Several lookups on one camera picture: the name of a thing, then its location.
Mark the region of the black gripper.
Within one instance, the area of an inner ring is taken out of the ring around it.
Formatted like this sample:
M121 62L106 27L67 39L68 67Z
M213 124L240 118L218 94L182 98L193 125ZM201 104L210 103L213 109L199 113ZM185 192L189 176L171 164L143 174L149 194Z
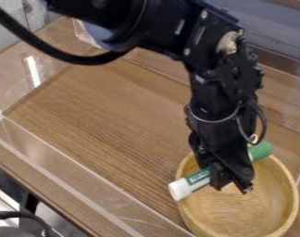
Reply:
M189 144L199 168L209 167L210 186L221 191L234 183L241 193L253 189L254 167L248 155L248 145L257 127L258 106L238 103L223 116L189 103L185 106L186 123L191 130Z

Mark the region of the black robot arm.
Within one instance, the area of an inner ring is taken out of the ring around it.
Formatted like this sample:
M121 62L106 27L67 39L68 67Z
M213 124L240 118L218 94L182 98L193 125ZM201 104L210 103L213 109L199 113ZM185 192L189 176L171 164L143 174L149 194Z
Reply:
M190 75L185 106L189 143L209 184L253 189L248 148L264 139L266 117L257 91L264 72L238 20L206 0L43 0L47 8L82 21L95 56L70 54L42 40L0 7L0 25L28 45L71 64L99 66L145 48L182 63Z

